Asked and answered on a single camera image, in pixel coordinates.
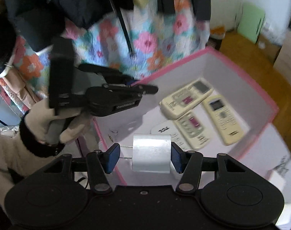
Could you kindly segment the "gloved left hand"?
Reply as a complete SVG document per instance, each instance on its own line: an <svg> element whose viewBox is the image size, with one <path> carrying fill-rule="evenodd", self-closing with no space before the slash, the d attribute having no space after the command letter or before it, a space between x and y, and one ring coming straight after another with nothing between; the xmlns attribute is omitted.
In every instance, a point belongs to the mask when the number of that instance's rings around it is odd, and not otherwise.
<svg viewBox="0 0 291 230"><path fill-rule="evenodd" d="M21 121L19 130L24 144L67 144L91 124L92 116L81 108L65 108L58 113L49 108L48 99L36 103Z"/></svg>

